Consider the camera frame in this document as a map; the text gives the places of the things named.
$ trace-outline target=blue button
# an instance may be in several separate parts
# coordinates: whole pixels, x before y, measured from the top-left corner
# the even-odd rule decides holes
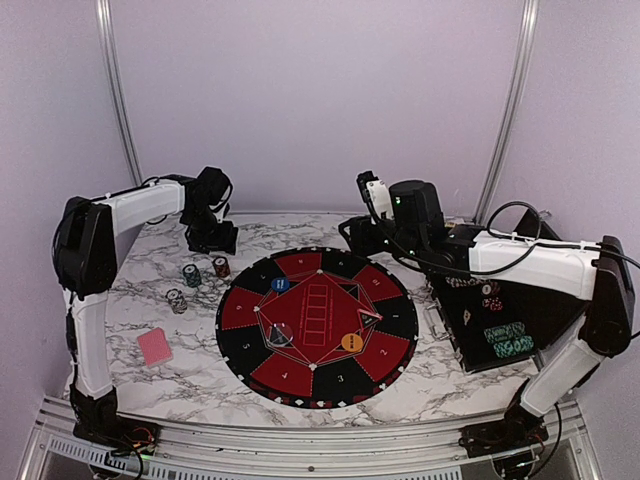
[[[274,292],[286,292],[287,290],[289,290],[289,280],[285,277],[274,278],[271,282],[271,288]]]

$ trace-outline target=orange disc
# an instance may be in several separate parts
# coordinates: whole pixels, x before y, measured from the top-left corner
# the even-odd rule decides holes
[[[342,348],[347,352],[359,352],[364,346],[364,340],[356,333],[348,333],[342,337]]]

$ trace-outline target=table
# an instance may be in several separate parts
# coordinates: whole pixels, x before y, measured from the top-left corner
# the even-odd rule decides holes
[[[186,227],[171,216],[146,225],[135,241],[109,294],[107,353],[120,410],[177,421],[238,426],[343,427],[385,425],[452,418],[505,408],[523,381],[537,372],[528,360],[490,371],[463,373],[447,340],[437,341],[427,322],[431,299],[424,276],[387,254],[374,260],[395,274],[410,292],[419,320],[419,340],[409,367],[384,392],[362,403],[331,410],[278,405],[242,384],[227,368],[215,338],[218,303],[234,275],[272,253],[295,247],[346,249],[337,214],[238,214],[235,256],[228,256],[232,275],[215,277],[212,256],[190,252]],[[199,291],[184,284],[188,263],[200,269]],[[188,310],[174,315],[166,292],[180,288]],[[156,367],[144,364],[136,338],[161,327],[173,360]]]

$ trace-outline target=pink card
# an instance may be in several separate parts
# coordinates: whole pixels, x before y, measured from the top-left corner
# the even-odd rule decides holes
[[[167,339],[164,336],[164,330],[160,327],[140,335],[138,337],[138,345],[140,345],[147,367],[160,365],[173,358]]]

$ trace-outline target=round poker mat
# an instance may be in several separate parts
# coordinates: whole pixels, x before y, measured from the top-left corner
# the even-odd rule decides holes
[[[222,356],[253,391],[337,408],[385,390],[409,364],[416,309],[381,265],[332,248],[264,258],[238,275],[216,316]]]

